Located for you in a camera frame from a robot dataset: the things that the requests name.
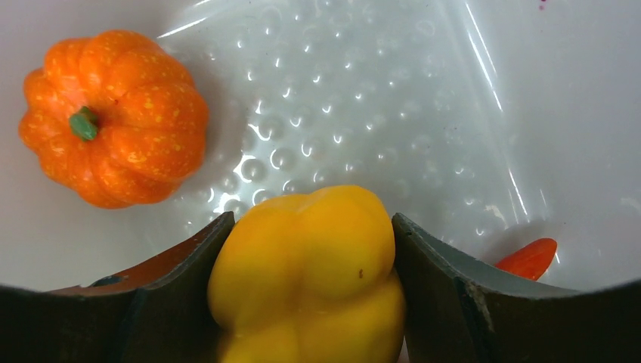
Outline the orange toy pumpkin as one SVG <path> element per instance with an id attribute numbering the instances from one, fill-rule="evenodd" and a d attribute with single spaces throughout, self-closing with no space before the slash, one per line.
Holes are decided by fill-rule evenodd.
<path id="1" fill-rule="evenodd" d="M 23 93 L 22 142 L 94 206 L 158 203 L 203 164 L 208 106 L 186 67 L 139 33 L 56 43 Z"/>

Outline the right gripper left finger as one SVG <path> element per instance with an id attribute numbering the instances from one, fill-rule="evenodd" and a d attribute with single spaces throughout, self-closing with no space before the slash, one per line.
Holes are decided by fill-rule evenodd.
<path id="1" fill-rule="evenodd" d="M 209 276 L 234 216 L 87 287 L 1 288 L 3 362 L 213 362 Z"/>

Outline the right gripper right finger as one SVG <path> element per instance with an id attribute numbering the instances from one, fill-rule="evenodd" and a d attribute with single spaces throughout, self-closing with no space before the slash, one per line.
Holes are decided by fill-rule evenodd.
<path id="1" fill-rule="evenodd" d="M 511 275 L 392 217 L 411 362 L 638 362 L 640 283 L 590 292 Z"/>

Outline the red toy chili pepper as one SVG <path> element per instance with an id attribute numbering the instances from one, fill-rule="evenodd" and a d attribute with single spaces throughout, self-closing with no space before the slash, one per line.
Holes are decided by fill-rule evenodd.
<path id="1" fill-rule="evenodd" d="M 557 247 L 554 239 L 543 237 L 504 257 L 494 266 L 512 275 L 538 281 L 553 262 Z"/>

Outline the orange yellow bell pepper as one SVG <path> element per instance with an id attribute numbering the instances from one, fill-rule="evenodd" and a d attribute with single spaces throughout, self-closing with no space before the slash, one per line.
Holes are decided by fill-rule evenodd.
<path id="1" fill-rule="evenodd" d="M 395 362 L 405 299 L 381 200 L 356 185 L 275 197 L 234 226 L 207 298 L 219 362 Z"/>

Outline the white plastic basin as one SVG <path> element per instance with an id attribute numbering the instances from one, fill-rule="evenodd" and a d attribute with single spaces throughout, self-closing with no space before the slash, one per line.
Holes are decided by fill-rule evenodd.
<path id="1" fill-rule="evenodd" d="M 170 199 L 105 210 L 46 178 L 17 124 L 53 43 L 116 28 L 190 69 L 211 143 Z M 548 284 L 639 278 L 640 3 L 1 3 L 3 284 L 90 284 L 219 213 L 336 184 L 488 262 L 555 238 Z"/>

